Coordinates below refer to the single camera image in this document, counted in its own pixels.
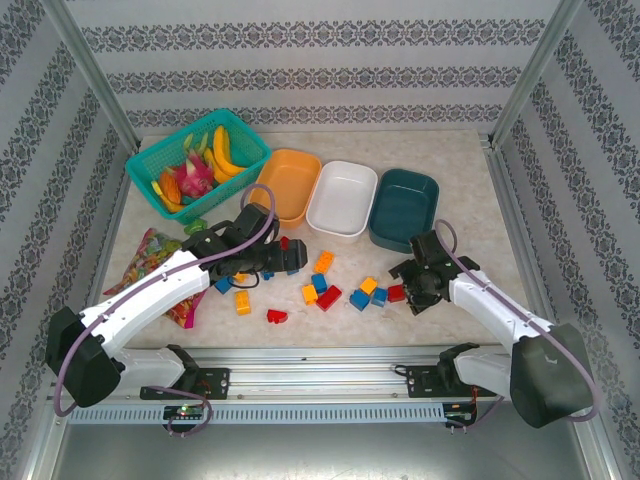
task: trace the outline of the cable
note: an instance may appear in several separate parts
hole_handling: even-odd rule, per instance
[[[498,395],[498,397],[496,398],[496,401],[493,402],[489,408],[487,409],[486,412],[484,412],[484,414],[475,422],[473,422],[471,425],[465,425],[462,422],[458,422],[457,420],[451,420],[450,418],[448,418],[446,420],[446,423],[451,423],[452,425],[455,425],[457,428],[462,428],[465,433],[467,432],[467,430],[473,430],[474,428],[477,428],[478,425],[483,424],[484,422],[487,421],[487,418],[493,416],[496,411],[498,410],[498,407],[500,406],[500,404],[504,401],[504,397],[502,395]]]
[[[589,372],[587,372],[587,370],[582,366],[580,361],[569,350],[567,350],[567,348],[564,345],[562,345],[558,340],[553,338],[544,328],[542,328],[536,322],[532,321],[532,319],[529,318],[524,312],[522,312],[520,308],[518,308],[516,305],[511,303],[507,298],[505,298],[503,295],[498,293],[496,290],[491,288],[490,285],[480,280],[471,272],[471,270],[465,267],[464,264],[460,261],[460,259],[453,253],[453,251],[447,246],[447,244],[442,239],[442,235],[438,230],[438,226],[440,225],[444,225],[445,227],[447,227],[449,231],[453,234],[454,238],[456,237],[455,230],[453,229],[453,226],[449,222],[442,219],[436,220],[434,225],[434,229],[436,232],[436,236],[438,237],[438,241],[442,245],[442,248],[444,249],[444,251],[447,252],[447,254],[455,262],[455,264],[464,273],[466,273],[469,276],[469,278],[471,278],[471,280],[473,280],[479,287],[489,292],[496,300],[502,303],[515,316],[517,316],[520,320],[522,320],[531,328],[533,328],[537,333],[542,335],[551,345],[553,345],[562,355],[564,355],[567,358],[567,360],[569,360],[569,362],[578,370],[578,372],[580,373],[584,381],[587,382],[587,385],[589,386],[589,390],[591,391],[591,396],[593,398],[593,406],[591,407],[591,411],[580,417],[569,416],[567,418],[572,422],[586,422],[594,418],[596,415],[598,415],[598,412],[600,411],[600,406],[602,404],[602,393],[600,392],[600,389],[596,386],[593,378],[591,378],[591,375],[589,375]]]
[[[198,432],[200,432],[201,430],[203,430],[211,421],[211,419],[213,418],[213,407],[211,406],[211,402],[209,402],[209,400],[207,400],[207,397],[204,397],[202,395],[196,395],[195,393],[191,393],[191,392],[184,392],[182,390],[176,390],[174,388],[167,388],[167,387],[160,387],[158,385],[153,385],[147,388],[151,388],[153,390],[158,390],[159,392],[164,392],[164,393],[172,393],[174,395],[182,395],[183,397],[189,397],[189,398],[193,398],[195,400],[202,400],[202,406],[207,408],[207,416],[204,419],[204,421],[198,425],[196,425],[195,427],[193,427],[191,430],[186,431],[186,432],[176,432],[175,430],[173,430],[171,428],[171,425],[173,425],[173,421],[177,418],[180,418],[179,416],[173,416],[169,419],[169,422],[167,423],[167,431],[169,432],[169,435],[171,435],[172,437],[175,436],[179,436],[181,438],[184,437],[188,437],[190,435],[194,435]]]
[[[271,223],[273,222],[273,219],[274,219],[275,213],[276,213],[276,209],[275,209],[276,200],[275,200],[275,197],[273,195],[273,192],[271,191],[271,189],[269,189],[269,187],[267,187],[266,185],[259,184],[259,183],[255,183],[253,185],[249,185],[249,187],[247,187],[245,189],[244,193],[242,194],[242,198],[240,199],[240,208],[241,209],[244,208],[247,196],[249,195],[249,193],[252,190],[255,190],[256,188],[262,188],[264,191],[267,192],[267,194],[269,195],[270,208],[269,208],[269,215],[267,216],[267,220],[265,221],[265,223],[262,226],[262,228],[253,237],[251,237],[246,242],[244,242],[244,243],[242,243],[242,244],[240,244],[240,245],[238,245],[236,247],[230,248],[229,250],[226,250],[224,252],[216,253],[215,255],[210,255],[208,257],[200,258],[200,259],[193,260],[191,262],[185,263],[183,265],[179,265],[179,266],[174,267],[174,268],[172,268],[170,270],[167,270],[166,275],[156,275],[155,277],[151,277],[151,278],[145,279],[146,281],[143,280],[143,281],[141,281],[141,283],[135,284],[135,286],[131,289],[130,292],[127,292],[120,299],[118,299],[111,306],[109,306],[101,315],[98,316],[98,318],[96,318],[96,320],[93,323],[91,323],[88,327],[86,327],[84,329],[84,331],[78,336],[78,338],[76,338],[75,342],[73,342],[73,344],[71,345],[71,347],[67,351],[67,354],[65,355],[64,360],[62,361],[62,365],[60,366],[60,371],[58,372],[58,381],[56,382],[55,392],[54,392],[54,395],[53,395],[53,409],[54,409],[56,415],[58,415],[59,417],[66,417],[67,415],[69,415],[76,408],[77,404],[75,402],[73,402],[69,408],[67,408],[66,410],[62,410],[62,405],[61,405],[62,387],[64,385],[65,376],[67,375],[67,370],[69,369],[69,365],[71,364],[71,360],[73,359],[73,356],[78,351],[78,348],[80,348],[80,345],[82,344],[82,342],[84,342],[84,340],[89,335],[91,335],[91,332],[93,330],[95,330],[98,327],[98,325],[100,325],[103,321],[108,320],[109,315],[111,315],[118,308],[120,308],[127,301],[129,301],[131,298],[135,297],[138,293],[142,292],[147,287],[150,287],[151,285],[153,285],[153,284],[155,284],[155,283],[157,283],[159,281],[164,280],[165,278],[169,277],[170,275],[173,275],[175,273],[181,272],[182,270],[186,270],[187,268],[191,268],[191,267],[194,267],[194,266],[197,266],[197,265],[201,265],[203,263],[214,262],[216,260],[220,260],[221,258],[228,257],[228,256],[231,256],[231,255],[235,255],[236,253],[238,253],[238,252],[244,250],[245,248],[253,245],[255,242],[257,242],[267,232],[267,230],[271,226]],[[168,390],[171,390],[171,389],[167,389],[165,387],[161,387],[161,388],[164,389],[163,391],[167,391],[167,392],[168,392]],[[191,394],[189,392],[182,392],[182,391],[179,391],[179,390],[174,390],[173,392],[168,392],[168,393],[177,393],[179,395],[184,395],[186,397],[196,398],[197,400],[204,400],[205,405],[207,405],[207,409],[209,409],[209,410],[211,410],[211,412],[213,412],[213,410],[211,409],[211,404],[204,397],[200,397],[200,396],[193,397],[194,394]],[[169,427],[169,433],[171,435],[173,435],[172,432],[173,431]]]
[[[253,285],[238,285],[236,282],[233,281],[233,277],[229,277],[229,285],[231,285],[232,287],[240,288],[242,290],[249,290],[251,288],[256,288],[258,285],[260,285],[260,275],[258,275],[258,272],[252,271],[252,272],[245,272],[245,273],[250,273],[255,277],[256,281]]]

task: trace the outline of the orange lego brick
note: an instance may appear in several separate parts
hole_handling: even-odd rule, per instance
[[[333,253],[331,253],[328,250],[325,250],[324,252],[322,252],[322,254],[320,255],[320,258],[316,262],[316,266],[313,268],[313,271],[316,273],[326,274],[329,271],[329,267],[331,266],[331,263],[333,262],[333,257],[334,257]]]
[[[236,312],[238,315],[247,315],[251,313],[251,305],[249,304],[249,292],[243,290],[236,292]]]
[[[372,277],[367,277],[360,285],[360,290],[362,290],[367,295],[371,295],[377,286],[378,282],[376,282]]]
[[[302,287],[302,296],[304,297],[304,303],[307,305],[313,305],[318,299],[318,292],[313,284],[305,285]]]

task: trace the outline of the toy dragon fruit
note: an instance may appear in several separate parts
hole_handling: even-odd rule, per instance
[[[212,190],[213,171],[207,167],[195,150],[189,150],[187,160],[173,170],[173,177],[183,195],[200,198]]]

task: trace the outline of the dark green bowl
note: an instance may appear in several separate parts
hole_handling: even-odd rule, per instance
[[[421,173],[400,168],[382,175],[369,217],[369,237],[379,247],[411,253],[409,239],[431,230],[440,188]]]

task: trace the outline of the plastic container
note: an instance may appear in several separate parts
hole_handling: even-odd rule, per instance
[[[157,180],[164,167],[180,165],[185,161],[183,144],[190,133],[193,133],[191,145],[197,145],[202,136],[209,134],[209,146],[212,145],[213,132],[218,125],[224,125],[231,141],[231,158],[235,165],[248,167],[228,182],[219,185],[205,196],[187,205],[178,213],[169,213],[162,200],[155,194],[151,186]],[[142,153],[127,161],[127,172],[133,183],[140,189],[145,198],[160,214],[183,225],[188,225],[196,218],[221,204],[236,192],[253,183],[265,162],[271,156],[271,150],[246,123],[229,110],[216,110],[202,117],[179,132],[149,147]]]
[[[296,228],[304,221],[321,171],[318,157],[298,150],[276,150],[264,165],[256,182],[273,191],[282,228]],[[269,196],[264,190],[251,192],[249,201],[269,208]]]
[[[313,192],[307,222],[319,236],[353,243],[367,228],[378,175],[349,162],[327,163]]]
[[[394,168],[380,179],[369,219],[369,237],[379,247],[411,253],[409,239],[431,230],[440,188],[421,173]]]

